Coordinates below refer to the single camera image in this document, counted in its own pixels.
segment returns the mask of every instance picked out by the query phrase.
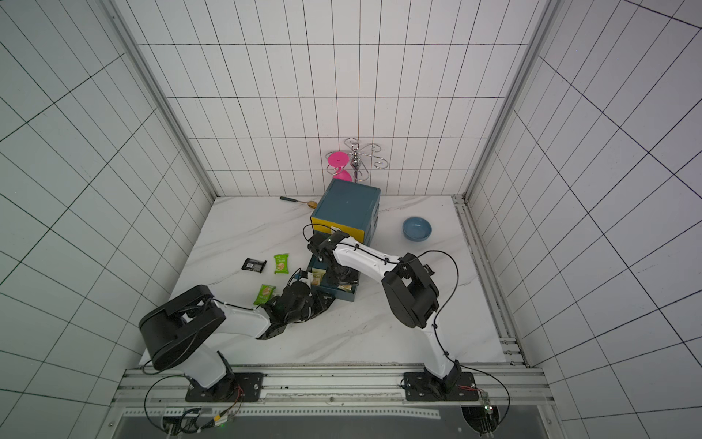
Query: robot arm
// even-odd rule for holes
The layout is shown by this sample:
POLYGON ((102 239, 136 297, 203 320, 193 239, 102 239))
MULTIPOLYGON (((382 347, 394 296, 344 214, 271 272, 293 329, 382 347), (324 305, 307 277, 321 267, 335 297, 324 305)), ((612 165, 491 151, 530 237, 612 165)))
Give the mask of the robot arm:
MULTIPOLYGON (((441 336, 434 319, 439 309, 439 290, 434 274, 413 254, 402 257, 364 246, 342 231, 331 236, 314 234, 308 249, 327 264, 327 283, 357 282, 358 273, 382 284, 390 309, 403 325, 418 327, 429 341, 432 354, 425 368, 435 393, 446 393, 461 374, 458 362, 450 361, 441 349, 441 336), (403 279, 411 280, 405 285, 403 279)), ((306 272, 286 286, 283 294, 265 305, 248 310, 228 306, 199 285, 148 313, 139 328, 157 370, 180 365, 202 388, 211 388, 230 374, 228 364, 204 341, 216 332, 269 339, 281 334, 287 324, 304 322, 325 311, 333 297, 310 290, 306 272)))
POLYGON ((437 391, 445 392, 453 386, 461 367, 458 362, 450 361, 439 345, 438 338, 443 338, 441 329, 434 328, 439 290, 431 279, 434 272, 429 266, 423 266, 410 253, 402 257, 380 253, 339 230, 328 237, 313 235, 307 247, 327 264, 327 275, 331 271, 332 278, 344 276, 351 268, 380 282, 395 317, 407 327, 420 328, 429 341, 432 355, 425 359, 424 366, 435 379, 437 391), (411 282, 405 285, 403 279, 411 282))

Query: white marble tabletop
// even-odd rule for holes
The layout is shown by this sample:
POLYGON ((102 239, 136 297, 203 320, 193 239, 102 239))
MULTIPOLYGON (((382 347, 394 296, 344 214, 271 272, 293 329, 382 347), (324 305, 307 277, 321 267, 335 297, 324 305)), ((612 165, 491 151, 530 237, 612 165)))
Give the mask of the white marble tabletop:
MULTIPOLYGON (((311 253, 302 236, 312 209, 306 204, 277 197, 218 198, 205 221, 173 295, 206 284, 223 301, 251 306, 261 284, 282 289, 289 275, 273 274, 275 254, 289 254, 292 273, 307 267, 311 253), (266 260, 263 273, 241 269, 244 260, 266 260)), ((420 254, 440 249, 451 254, 461 271, 458 290, 439 315, 445 348, 462 362, 500 362, 505 358, 489 307, 465 242, 453 202, 447 196, 381 197, 378 228, 371 247, 388 254, 420 254), (402 221, 422 216, 432 224, 424 242, 411 242, 402 234, 402 221)), ((456 269, 444 255, 427 254, 422 263, 436 272, 439 304, 451 294, 456 269)), ((336 300, 309 322, 288 325, 270 340, 231 334, 214 334, 207 344, 233 365, 282 363, 422 363, 430 355, 428 343, 417 329, 400 323, 390 311, 379 283, 361 276, 354 302, 336 300)))

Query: metal bracket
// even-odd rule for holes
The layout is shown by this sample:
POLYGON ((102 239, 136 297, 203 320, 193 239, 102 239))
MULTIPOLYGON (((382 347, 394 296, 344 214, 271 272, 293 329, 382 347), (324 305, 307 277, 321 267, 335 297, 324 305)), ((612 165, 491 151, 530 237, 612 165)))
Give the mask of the metal bracket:
POLYGON ((185 401, 234 402, 238 398, 242 402, 256 402, 260 398, 263 387, 263 374, 258 372, 237 373, 232 375, 231 381, 225 385, 232 391, 226 392, 224 397, 218 397, 216 390, 201 387, 196 381, 191 381, 185 395, 185 401), (236 391, 237 387, 241 387, 241 395, 236 391))
POLYGON ((439 399, 427 387, 427 374, 425 372, 405 372, 404 373, 404 397, 408 401, 477 401, 478 392, 461 390, 459 386, 475 388, 475 378, 470 372, 461 372, 456 385, 453 386, 442 399, 439 399))

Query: black cable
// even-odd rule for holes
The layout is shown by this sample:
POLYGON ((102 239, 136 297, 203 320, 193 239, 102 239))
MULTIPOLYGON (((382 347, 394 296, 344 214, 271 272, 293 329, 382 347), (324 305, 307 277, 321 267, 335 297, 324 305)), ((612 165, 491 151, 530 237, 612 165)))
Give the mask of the black cable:
POLYGON ((240 309, 240 310, 253 311, 252 308, 247 308, 247 307, 245 307, 245 306, 232 305, 231 303, 222 302, 221 300, 215 299, 214 297, 210 298, 209 300, 213 300, 213 301, 215 301, 215 302, 217 302, 217 303, 221 303, 221 304, 223 304, 224 306, 231 306, 232 308, 238 308, 238 309, 240 309))
POLYGON ((288 283, 287 283, 285 286, 286 286, 286 287, 289 287, 289 286, 290 286, 290 282, 293 281, 293 278, 295 277, 295 275, 298 274, 298 273, 299 273, 300 271, 302 271, 302 270, 303 270, 302 268, 298 268, 297 270, 295 270, 295 272, 293 273, 293 275, 290 276, 290 279, 288 279, 288 283))
POLYGON ((144 364, 141 366, 141 372, 143 372, 145 375, 158 375, 158 374, 161 373, 162 371, 168 370, 168 369, 172 368, 173 366, 175 366, 176 364, 178 364, 178 361, 185 355, 185 353, 188 351, 188 349, 190 349, 190 348, 192 347, 192 344, 195 342, 195 339, 197 338, 197 335, 198 335, 199 333, 200 333, 200 331, 198 331, 198 332, 196 332, 195 334, 192 335, 192 340, 190 340, 190 344, 187 345, 187 348, 185 348, 185 350, 184 350, 183 352, 180 353, 180 355, 178 356, 178 358, 176 358, 175 360, 171 361, 171 363, 170 363, 167 367, 164 367, 163 369, 159 370, 159 371, 156 372, 155 374, 150 374, 149 372, 146 372, 146 371, 144 370, 144 368, 146 367, 146 365, 148 365, 149 363, 153 363, 152 359, 149 359, 149 361, 147 361, 146 363, 144 363, 144 364))
POLYGON ((149 417, 149 411, 146 410, 146 399, 149 397, 149 392, 151 391, 151 389, 154 388, 154 386, 156 386, 158 383, 160 383, 161 381, 163 381, 163 380, 166 379, 166 378, 173 378, 173 377, 175 377, 175 376, 182 376, 182 377, 185 377, 185 375, 167 375, 167 376, 164 376, 163 378, 161 378, 161 379, 157 380, 155 383, 153 383, 153 384, 151 385, 151 387, 149 387, 149 390, 146 391, 146 395, 144 395, 144 414, 146 415, 146 419, 149 421, 149 424, 153 425, 155 428, 158 428, 160 431, 163 431, 164 433, 168 433, 168 430, 166 430, 164 427, 159 427, 158 425, 154 424, 154 422, 153 422, 153 421, 151 420, 151 418, 149 417))
POLYGON ((312 223, 305 224, 305 227, 303 227, 303 238, 305 238, 305 241, 308 241, 308 242, 310 241, 310 240, 307 239, 307 237, 305 236, 305 229, 308 228, 308 227, 310 227, 310 226, 314 227, 314 226, 316 226, 316 225, 320 225, 321 227, 326 227, 326 228, 328 228, 329 230, 331 230, 332 233, 334 233, 334 232, 336 231, 336 230, 334 230, 333 228, 329 227, 328 225, 324 225, 324 224, 312 224, 312 223))
MULTIPOLYGON (((442 250, 427 250, 427 251, 425 251, 424 253, 422 253, 422 254, 419 255, 419 256, 422 256, 422 255, 424 255, 424 254, 426 254, 426 253, 430 253, 430 252, 436 252, 436 253, 443 253, 443 254, 445 254, 446 256, 448 256, 448 257, 451 259, 451 261, 453 262, 453 265, 456 267, 456 286, 453 287, 453 291, 451 292, 451 295, 449 296, 449 298, 444 302, 444 305, 442 305, 442 307, 439 308, 439 310, 437 311, 436 317, 434 317, 434 325, 433 325, 433 327, 434 327, 434 337, 436 337, 437 343, 439 344, 439 347, 441 348, 442 352, 444 353, 444 357, 446 357, 449 361, 454 362, 455 360, 452 360, 452 359, 451 359, 451 357, 449 356, 448 351, 446 351, 446 349, 444 349, 443 345, 441 344, 441 340, 439 340, 439 334, 437 334, 437 328, 439 327, 439 325, 438 325, 438 323, 437 323, 437 319, 439 318, 439 314, 444 310, 444 308, 446 308, 446 305, 448 305, 449 301, 451 300, 451 298, 453 297, 453 295, 456 293, 456 290, 458 289, 458 278, 459 278, 459 276, 460 276, 459 271, 458 271, 458 264, 456 263, 456 260, 453 259, 453 257, 452 257, 450 254, 448 254, 448 253, 446 253, 445 251, 442 251, 442 250)), ((468 366, 462 365, 461 363, 458 363, 458 364, 459 364, 461 367, 464 367, 464 368, 466 368, 466 369, 474 370, 474 371, 476 371, 476 372, 480 372, 481 374, 486 374, 487 376, 490 376, 492 379, 494 379, 495 381, 497 381, 498 383, 500 383, 500 385, 505 389, 505 392, 507 392, 507 409, 505 410, 505 414, 502 416, 502 419, 500 419, 500 420, 498 421, 498 423, 497 423, 497 426, 496 426, 496 427, 499 427, 500 424, 502 424, 502 423, 504 422, 505 418, 507 417, 507 413, 510 412, 510 406, 511 406, 511 404, 512 404, 512 398, 510 397, 510 391, 507 389, 507 386, 505 386, 505 384, 504 384, 502 381, 500 381, 499 379, 497 379, 497 377, 495 377, 494 375, 492 375, 492 374, 490 374, 490 373, 488 373, 488 372, 485 372, 485 371, 482 371, 482 370, 479 370, 479 369, 475 369, 475 368, 473 368, 473 367, 468 367, 468 366)))
MULTIPOLYGON (((313 224, 310 223, 310 224, 307 224, 305 227, 303 227, 303 237, 305 236, 305 229, 311 225, 313 225, 313 224)), ((355 248, 357 250, 361 250, 361 251, 363 251, 371 256, 374 256, 375 258, 377 258, 383 262, 392 263, 395 265, 406 265, 412 261, 415 261, 416 259, 419 259, 420 257, 426 255, 427 253, 441 253, 441 254, 448 256, 451 259, 451 262, 453 262, 453 266, 456 267, 456 284, 453 286, 453 291, 451 292, 451 295, 449 296, 449 298, 444 302, 444 305, 442 305, 442 307, 439 308, 439 310, 437 311, 436 317, 434 317, 433 327, 434 327, 434 337, 436 337, 437 343, 439 344, 439 347, 441 348, 441 350, 444 353, 444 357, 446 357, 451 362, 454 362, 455 360, 451 359, 451 357, 449 356, 449 352, 446 349, 444 349, 443 345, 441 344, 441 341, 439 340, 439 335, 437 334, 437 328, 439 327, 439 325, 437 323, 437 319, 439 318, 439 314, 441 313, 441 311, 444 310, 444 308, 446 308, 446 305, 448 305, 449 301, 453 298, 453 295, 456 293, 456 290, 458 289, 458 279, 461 276, 461 274, 459 273, 458 264, 456 263, 456 260, 450 254, 446 253, 443 250, 427 250, 427 251, 423 252, 422 254, 420 254, 419 256, 415 256, 414 258, 409 259, 408 261, 392 262, 392 261, 386 261, 384 258, 381 258, 380 256, 373 254, 370 251, 367 251, 367 250, 362 249, 360 247, 356 247, 355 245, 347 244, 345 242, 339 242, 338 244, 343 244, 343 245, 355 248)), ((512 402, 512 398, 510 397, 510 391, 507 389, 507 386, 505 386, 505 384, 502 381, 500 381, 494 375, 492 375, 488 372, 485 372, 485 371, 482 371, 479 369, 475 369, 473 367, 464 366, 461 363, 458 363, 458 364, 461 367, 464 367, 466 369, 474 370, 476 372, 480 372, 481 374, 486 374, 487 376, 490 376, 492 379, 494 379, 495 381, 500 383, 500 385, 505 389, 505 392, 507 392, 507 409, 505 410, 505 414, 502 416, 502 419, 500 419, 500 421, 497 423, 497 426, 500 426, 500 424, 502 424, 503 421, 505 420, 505 418, 507 417, 507 413, 509 413, 509 411, 510 411, 510 406, 511 406, 511 402, 512 402)))

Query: metal cup rack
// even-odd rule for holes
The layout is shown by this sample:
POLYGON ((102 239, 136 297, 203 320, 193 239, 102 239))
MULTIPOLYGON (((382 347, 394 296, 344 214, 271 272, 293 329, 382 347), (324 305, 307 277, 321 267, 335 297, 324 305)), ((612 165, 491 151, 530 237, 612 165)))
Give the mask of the metal cup rack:
MULTIPOLYGON (((351 167, 353 168, 352 177, 354 183, 365 181, 368 179, 368 177, 371 176, 371 173, 369 172, 365 163, 363 163, 362 161, 362 155, 370 157, 372 160, 375 160, 375 162, 373 162, 373 167, 376 169, 386 169, 390 165, 390 163, 385 158, 375 155, 382 149, 377 143, 368 143, 367 145, 361 146, 361 143, 358 141, 358 139, 349 137, 346 140, 344 140, 344 145, 346 145, 351 150, 351 152, 346 152, 346 154, 349 156, 349 163, 351 163, 351 167), (366 149, 368 146, 370 146, 371 149, 369 151, 367 150, 366 152, 362 152, 362 150, 366 149)), ((327 153, 326 158, 328 159, 329 156, 335 152, 336 151, 327 153)), ((326 171, 332 175, 337 175, 340 172, 339 168, 334 168, 331 165, 327 165, 326 171)))

